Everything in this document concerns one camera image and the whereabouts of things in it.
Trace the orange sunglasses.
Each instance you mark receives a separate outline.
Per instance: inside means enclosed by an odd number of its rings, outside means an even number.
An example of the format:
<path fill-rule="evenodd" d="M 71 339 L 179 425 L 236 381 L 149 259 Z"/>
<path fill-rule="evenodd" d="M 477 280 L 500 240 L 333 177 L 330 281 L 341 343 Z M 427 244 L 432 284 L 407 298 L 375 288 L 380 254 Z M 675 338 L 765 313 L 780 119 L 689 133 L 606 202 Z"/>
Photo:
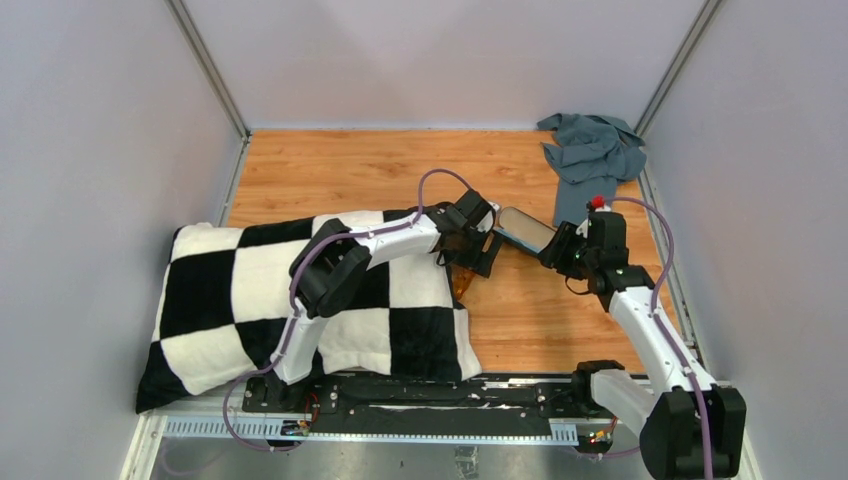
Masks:
<path fill-rule="evenodd" d="M 465 295 L 476 277 L 477 274 L 473 270 L 461 266 L 451 267 L 452 290 L 457 300 Z"/>

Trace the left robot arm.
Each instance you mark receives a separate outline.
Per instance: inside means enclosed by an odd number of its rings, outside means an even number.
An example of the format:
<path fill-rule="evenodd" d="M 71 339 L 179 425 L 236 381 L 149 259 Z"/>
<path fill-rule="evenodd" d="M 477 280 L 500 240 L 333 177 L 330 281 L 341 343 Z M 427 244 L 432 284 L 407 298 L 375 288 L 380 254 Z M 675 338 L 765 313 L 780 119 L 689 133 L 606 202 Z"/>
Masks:
<path fill-rule="evenodd" d="M 366 272 L 391 260 L 434 252 L 465 253 L 489 235 L 502 207 L 468 189 L 455 202 L 419 205 L 395 220 L 350 226 L 326 221 L 292 262 L 291 315 L 271 363 L 260 371 L 276 378 L 268 400 L 283 413 L 306 400 L 306 379 L 329 318 L 345 310 Z"/>

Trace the black glasses case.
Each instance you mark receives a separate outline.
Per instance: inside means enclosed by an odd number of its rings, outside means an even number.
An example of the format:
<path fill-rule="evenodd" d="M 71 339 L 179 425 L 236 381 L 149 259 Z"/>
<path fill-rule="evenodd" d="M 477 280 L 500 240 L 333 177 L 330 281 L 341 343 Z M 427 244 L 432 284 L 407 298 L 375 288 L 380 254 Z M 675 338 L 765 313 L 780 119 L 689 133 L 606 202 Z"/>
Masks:
<path fill-rule="evenodd" d="M 555 235 L 556 230 L 516 207 L 502 207 L 495 231 L 522 252 L 537 256 Z"/>

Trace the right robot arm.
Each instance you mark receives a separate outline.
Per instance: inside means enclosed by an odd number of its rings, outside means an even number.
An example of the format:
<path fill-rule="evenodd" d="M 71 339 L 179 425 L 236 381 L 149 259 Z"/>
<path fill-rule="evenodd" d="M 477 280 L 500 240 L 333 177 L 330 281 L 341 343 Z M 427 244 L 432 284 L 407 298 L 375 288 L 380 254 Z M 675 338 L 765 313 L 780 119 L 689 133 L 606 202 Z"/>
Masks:
<path fill-rule="evenodd" d="M 613 361 L 583 362 L 572 406 L 589 418 L 606 409 L 629 427 L 655 479 L 732 478 L 741 466 L 746 402 L 686 347 L 657 283 L 630 263 L 626 235 L 621 214 L 595 210 L 581 225 L 561 223 L 539 255 L 544 267 L 586 281 L 628 336 L 650 381 L 640 386 Z"/>

